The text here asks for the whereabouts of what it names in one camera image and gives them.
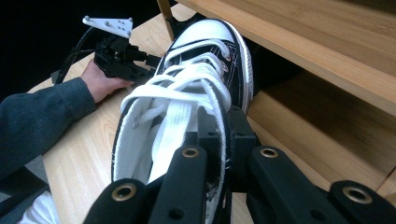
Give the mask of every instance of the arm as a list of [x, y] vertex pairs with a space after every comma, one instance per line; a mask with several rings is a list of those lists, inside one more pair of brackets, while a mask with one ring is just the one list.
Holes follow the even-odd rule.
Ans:
[[0, 180], [46, 152], [74, 121], [95, 110], [115, 89], [131, 85], [107, 78], [90, 62], [81, 77], [0, 104]]

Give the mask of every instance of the white mounting bracket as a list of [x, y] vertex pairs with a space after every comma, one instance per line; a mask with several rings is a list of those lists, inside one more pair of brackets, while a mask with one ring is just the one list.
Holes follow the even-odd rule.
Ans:
[[132, 18], [127, 20], [123, 19], [102, 19], [102, 18], [90, 18], [89, 16], [85, 16], [82, 19], [84, 24], [87, 24], [91, 27], [95, 27], [104, 31], [107, 31], [114, 35], [120, 35], [125, 38], [131, 37]]

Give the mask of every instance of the metal ring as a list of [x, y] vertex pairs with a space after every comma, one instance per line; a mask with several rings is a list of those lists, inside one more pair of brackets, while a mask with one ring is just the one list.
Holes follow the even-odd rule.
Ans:
[[275, 158], [278, 156], [277, 152], [271, 148], [263, 148], [262, 150], [260, 150], [260, 153], [264, 157], [268, 157], [268, 158]]
[[111, 197], [114, 199], [114, 201], [123, 202], [134, 197], [135, 194], [136, 194], [136, 185], [132, 183], [126, 183], [116, 187], [113, 190]]
[[193, 158], [193, 157], [197, 157], [199, 155], [199, 151], [196, 148], [186, 148], [184, 149], [182, 152], [184, 157], [187, 158]]
[[369, 204], [373, 202], [373, 198], [362, 189], [346, 186], [343, 187], [343, 193], [355, 203]]

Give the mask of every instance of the sneaker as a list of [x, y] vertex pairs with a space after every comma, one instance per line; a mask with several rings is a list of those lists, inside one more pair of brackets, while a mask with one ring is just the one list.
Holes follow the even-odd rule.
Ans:
[[219, 181], [210, 184], [214, 193], [206, 204], [206, 223], [212, 223], [225, 176], [226, 112], [236, 105], [246, 113], [253, 96], [248, 48], [231, 24], [198, 21], [171, 45], [155, 74], [121, 103], [112, 180], [148, 184], [166, 174], [185, 133], [197, 130], [202, 107], [214, 117], [220, 136]]

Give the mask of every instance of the wooden shelf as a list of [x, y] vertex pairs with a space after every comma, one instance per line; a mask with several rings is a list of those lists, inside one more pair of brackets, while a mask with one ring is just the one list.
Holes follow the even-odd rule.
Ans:
[[177, 1], [396, 116], [396, 9], [388, 1]]

